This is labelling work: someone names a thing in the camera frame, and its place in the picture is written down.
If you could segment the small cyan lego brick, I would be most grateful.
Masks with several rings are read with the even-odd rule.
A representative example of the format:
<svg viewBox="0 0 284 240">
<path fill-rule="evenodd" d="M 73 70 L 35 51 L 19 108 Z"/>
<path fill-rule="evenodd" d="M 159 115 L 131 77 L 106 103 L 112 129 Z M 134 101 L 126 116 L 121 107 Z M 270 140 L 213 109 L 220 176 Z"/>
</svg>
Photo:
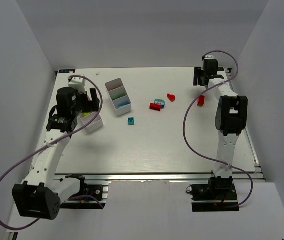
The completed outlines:
<svg viewBox="0 0 284 240">
<path fill-rule="evenodd" d="M 129 117 L 128 118 L 128 125 L 129 126 L 133 126 L 134 125 L 134 118 L 133 117 Z"/>
</svg>

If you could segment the red long lego brick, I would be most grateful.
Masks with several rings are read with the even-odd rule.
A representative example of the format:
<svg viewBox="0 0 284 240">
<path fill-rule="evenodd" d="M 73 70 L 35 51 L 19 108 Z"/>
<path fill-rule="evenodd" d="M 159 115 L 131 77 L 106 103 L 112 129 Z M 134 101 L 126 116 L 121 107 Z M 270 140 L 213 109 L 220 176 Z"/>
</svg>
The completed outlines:
<svg viewBox="0 0 284 240">
<path fill-rule="evenodd" d="M 160 112 L 161 109 L 162 109 L 162 106 L 159 105 L 159 104 L 150 103 L 149 109 L 150 109 L 150 110 L 154 110 L 154 111 L 159 111 L 159 112 Z"/>
</svg>

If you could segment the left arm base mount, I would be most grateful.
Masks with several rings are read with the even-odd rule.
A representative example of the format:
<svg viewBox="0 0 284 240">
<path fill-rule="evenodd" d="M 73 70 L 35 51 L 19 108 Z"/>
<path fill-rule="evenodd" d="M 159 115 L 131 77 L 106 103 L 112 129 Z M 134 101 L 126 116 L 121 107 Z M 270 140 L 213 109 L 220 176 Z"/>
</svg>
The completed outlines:
<svg viewBox="0 0 284 240">
<path fill-rule="evenodd" d="M 106 184 L 91 183 L 79 174 L 69 174 L 64 179 L 78 181 L 79 190 L 61 204 L 61 209 L 102 210 L 104 208 L 108 194 Z"/>
</svg>

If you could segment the small red sloped lego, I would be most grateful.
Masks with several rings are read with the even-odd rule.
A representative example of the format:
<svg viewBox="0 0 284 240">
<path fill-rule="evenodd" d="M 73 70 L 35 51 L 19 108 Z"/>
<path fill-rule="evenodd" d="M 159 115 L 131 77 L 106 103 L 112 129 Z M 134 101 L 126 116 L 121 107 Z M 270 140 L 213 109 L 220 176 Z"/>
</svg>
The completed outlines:
<svg viewBox="0 0 284 240">
<path fill-rule="evenodd" d="M 176 100 L 176 96 L 173 95 L 173 94 L 167 94 L 167 98 L 171 101 L 171 102 L 174 102 Z"/>
</svg>

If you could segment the dark green lego brick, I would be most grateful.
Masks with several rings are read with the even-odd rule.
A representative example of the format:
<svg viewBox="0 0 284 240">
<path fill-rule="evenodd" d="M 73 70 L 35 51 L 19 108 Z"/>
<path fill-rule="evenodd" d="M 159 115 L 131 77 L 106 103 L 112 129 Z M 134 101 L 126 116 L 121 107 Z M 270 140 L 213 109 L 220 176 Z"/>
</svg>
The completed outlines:
<svg viewBox="0 0 284 240">
<path fill-rule="evenodd" d="M 121 97 L 121 95 L 120 95 L 120 94 L 117 94 L 117 95 L 115 95 L 115 96 L 112 97 L 112 100 L 118 99 L 118 98 L 120 98 L 120 97 Z"/>
</svg>

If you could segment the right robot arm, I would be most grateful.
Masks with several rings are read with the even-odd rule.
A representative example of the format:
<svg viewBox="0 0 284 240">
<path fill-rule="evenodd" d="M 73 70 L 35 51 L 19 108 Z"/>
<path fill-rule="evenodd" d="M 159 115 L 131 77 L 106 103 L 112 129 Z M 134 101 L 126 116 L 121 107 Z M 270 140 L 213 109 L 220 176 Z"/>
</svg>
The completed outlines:
<svg viewBox="0 0 284 240">
<path fill-rule="evenodd" d="M 211 192 L 225 192 L 233 184 L 231 165 L 233 163 L 237 140 L 246 127 L 248 99 L 236 94 L 218 74 L 218 61 L 212 55 L 202 57 L 202 67 L 194 69 L 195 86 L 211 89 L 218 100 L 215 115 L 215 127 L 218 131 L 218 149 L 216 159 L 219 161 L 213 169 L 213 177 L 208 181 Z"/>
</svg>

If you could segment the blue round toy piece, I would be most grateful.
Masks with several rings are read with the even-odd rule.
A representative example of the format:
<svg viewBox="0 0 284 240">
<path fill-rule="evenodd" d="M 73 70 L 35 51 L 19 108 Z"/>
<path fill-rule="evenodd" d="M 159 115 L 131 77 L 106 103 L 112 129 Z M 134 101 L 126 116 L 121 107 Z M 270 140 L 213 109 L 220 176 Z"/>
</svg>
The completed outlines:
<svg viewBox="0 0 284 240">
<path fill-rule="evenodd" d="M 159 98 L 154 100 L 154 104 L 160 105 L 162 109 L 165 107 L 165 101 Z"/>
</svg>

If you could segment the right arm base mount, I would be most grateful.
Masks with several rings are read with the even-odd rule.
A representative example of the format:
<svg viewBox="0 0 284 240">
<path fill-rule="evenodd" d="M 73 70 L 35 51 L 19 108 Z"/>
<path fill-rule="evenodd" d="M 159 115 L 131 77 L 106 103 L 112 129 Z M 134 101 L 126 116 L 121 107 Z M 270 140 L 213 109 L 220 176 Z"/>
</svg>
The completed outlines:
<svg viewBox="0 0 284 240">
<path fill-rule="evenodd" d="M 238 212 L 238 199 L 235 186 L 230 189 L 211 191 L 208 184 L 192 184 L 185 192 L 191 196 L 194 213 Z"/>
</svg>

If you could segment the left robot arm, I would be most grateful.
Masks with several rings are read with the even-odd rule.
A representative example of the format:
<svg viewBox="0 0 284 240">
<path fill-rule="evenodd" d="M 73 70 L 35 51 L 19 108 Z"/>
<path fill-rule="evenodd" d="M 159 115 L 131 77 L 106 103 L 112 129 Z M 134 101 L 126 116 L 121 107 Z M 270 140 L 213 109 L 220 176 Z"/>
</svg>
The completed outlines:
<svg viewBox="0 0 284 240">
<path fill-rule="evenodd" d="M 12 189 L 18 213 L 22 217 L 53 220 L 61 204 L 68 199 L 84 195 L 85 178 L 71 174 L 55 180 L 55 172 L 62 153 L 69 143 L 70 133 L 77 126 L 82 113 L 97 112 L 99 99 L 95 88 L 79 92 L 72 87 L 57 90 L 56 105 L 51 108 L 46 125 L 44 149 L 21 184 Z"/>
</svg>

